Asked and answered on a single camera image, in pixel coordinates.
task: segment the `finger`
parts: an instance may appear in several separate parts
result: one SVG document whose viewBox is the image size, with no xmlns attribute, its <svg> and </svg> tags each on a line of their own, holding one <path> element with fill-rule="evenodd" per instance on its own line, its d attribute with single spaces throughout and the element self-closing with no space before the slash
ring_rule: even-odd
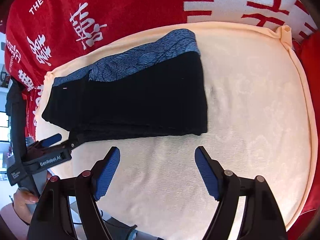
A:
<svg viewBox="0 0 320 240">
<path fill-rule="evenodd" d="M 38 147 L 40 145 L 40 142 L 39 141 L 36 141 L 34 144 L 33 144 L 33 147 Z"/>
<path fill-rule="evenodd" d="M 13 202 L 15 205 L 34 204 L 38 201 L 38 198 L 28 191 L 18 189 L 17 192 L 13 195 Z"/>
<path fill-rule="evenodd" d="M 51 177 L 52 177 L 52 174 L 49 171 L 47 171 L 47 181 L 45 183 L 46 185 Z"/>
</svg>

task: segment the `human hand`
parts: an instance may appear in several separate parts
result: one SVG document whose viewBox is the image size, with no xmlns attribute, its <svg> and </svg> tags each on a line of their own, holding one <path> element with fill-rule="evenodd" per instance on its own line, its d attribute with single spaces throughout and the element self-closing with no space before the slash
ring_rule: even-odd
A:
<svg viewBox="0 0 320 240">
<path fill-rule="evenodd" d="M 51 176 L 52 174 L 47 172 L 47 181 Z M 30 224 L 32 214 L 30 213 L 27 204 L 35 204 L 38 201 L 38 198 L 30 192 L 18 189 L 16 193 L 13 194 L 13 209 L 22 221 Z"/>
</svg>

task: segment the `blue gripper pad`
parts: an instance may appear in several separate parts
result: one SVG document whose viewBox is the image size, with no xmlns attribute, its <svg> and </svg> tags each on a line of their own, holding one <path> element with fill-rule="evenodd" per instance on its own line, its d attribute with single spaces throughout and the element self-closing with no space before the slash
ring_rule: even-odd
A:
<svg viewBox="0 0 320 240">
<path fill-rule="evenodd" d="M 55 143 L 61 141 L 61 139 L 62 139 L 61 134 L 57 133 L 57 134 L 52 135 L 51 137 L 49 137 L 47 139 L 44 139 L 43 142 L 41 143 L 41 146 L 42 147 L 49 147 L 52 144 L 55 144 Z"/>
<path fill-rule="evenodd" d="M 217 177 L 199 147 L 195 151 L 195 161 L 209 195 L 215 200 L 220 199 Z"/>
<path fill-rule="evenodd" d="M 100 177 L 97 179 L 97 191 L 94 194 L 96 201 L 100 200 L 103 197 L 109 188 L 113 175 L 116 172 L 116 169 L 120 162 L 120 150 L 118 148 L 112 153 L 112 156 L 109 159 L 109 162 L 105 166 Z"/>
</svg>

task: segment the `blue floral fabric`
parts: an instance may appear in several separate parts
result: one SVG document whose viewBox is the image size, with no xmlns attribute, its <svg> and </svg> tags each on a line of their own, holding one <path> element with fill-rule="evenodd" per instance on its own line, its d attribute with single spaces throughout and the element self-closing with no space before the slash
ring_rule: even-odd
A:
<svg viewBox="0 0 320 240">
<path fill-rule="evenodd" d="M 88 73 L 89 80 L 101 82 L 119 80 L 189 51 L 195 51 L 200 55 L 195 34 L 187 29 L 173 30 L 155 42 L 104 57 L 65 77 L 57 77 L 53 86 L 78 80 Z"/>
</svg>

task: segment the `window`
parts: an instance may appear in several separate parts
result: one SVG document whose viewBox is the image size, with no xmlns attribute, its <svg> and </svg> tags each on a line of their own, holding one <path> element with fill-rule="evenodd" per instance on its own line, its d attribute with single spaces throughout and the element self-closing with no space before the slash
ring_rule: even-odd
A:
<svg viewBox="0 0 320 240">
<path fill-rule="evenodd" d="M 9 116 L 0 112 L 0 141 L 9 141 Z"/>
</svg>

